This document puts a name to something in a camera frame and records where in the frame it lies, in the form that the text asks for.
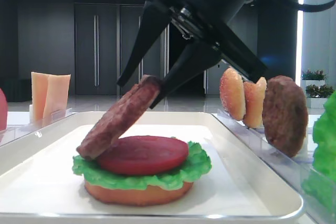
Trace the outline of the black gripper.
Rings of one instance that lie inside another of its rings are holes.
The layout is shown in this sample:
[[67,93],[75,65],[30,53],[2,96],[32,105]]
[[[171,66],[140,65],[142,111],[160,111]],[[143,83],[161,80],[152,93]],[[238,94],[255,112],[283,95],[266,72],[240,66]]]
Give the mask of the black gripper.
[[266,66],[228,27],[247,0],[146,0],[128,63],[117,84],[124,86],[162,31],[174,25],[185,38],[184,48],[162,81],[153,109],[167,95],[221,60],[250,81]]

